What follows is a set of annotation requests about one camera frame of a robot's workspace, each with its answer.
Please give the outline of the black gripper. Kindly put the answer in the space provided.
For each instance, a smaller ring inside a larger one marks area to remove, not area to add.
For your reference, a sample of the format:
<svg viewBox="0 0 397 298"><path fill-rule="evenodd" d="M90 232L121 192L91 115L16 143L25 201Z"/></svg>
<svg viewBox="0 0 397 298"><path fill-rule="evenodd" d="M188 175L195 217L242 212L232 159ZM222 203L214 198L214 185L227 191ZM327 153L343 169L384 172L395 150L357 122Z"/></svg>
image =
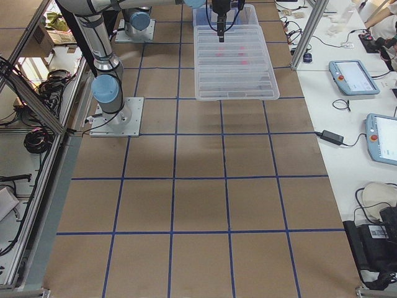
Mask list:
<svg viewBox="0 0 397 298"><path fill-rule="evenodd" d="M212 0L212 10L217 16L217 36L219 42L225 41L225 15L231 9L231 0Z"/></svg>

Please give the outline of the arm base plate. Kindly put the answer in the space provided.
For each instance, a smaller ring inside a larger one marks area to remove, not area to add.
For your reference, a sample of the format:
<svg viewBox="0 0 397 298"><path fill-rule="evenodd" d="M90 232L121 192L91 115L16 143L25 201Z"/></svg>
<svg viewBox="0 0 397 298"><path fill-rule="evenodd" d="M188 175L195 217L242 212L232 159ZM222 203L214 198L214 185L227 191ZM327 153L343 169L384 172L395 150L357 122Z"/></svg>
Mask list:
<svg viewBox="0 0 397 298"><path fill-rule="evenodd" d="M143 97L125 97L124 108L115 116L104 114L97 104L95 117L89 131L91 137L138 137L143 113Z"/></svg>
<svg viewBox="0 0 397 298"><path fill-rule="evenodd" d="M149 26L144 30L137 30L130 25L125 26L125 20L121 19L117 34L116 43L152 43L154 37L154 28L156 21L150 20Z"/></svg>

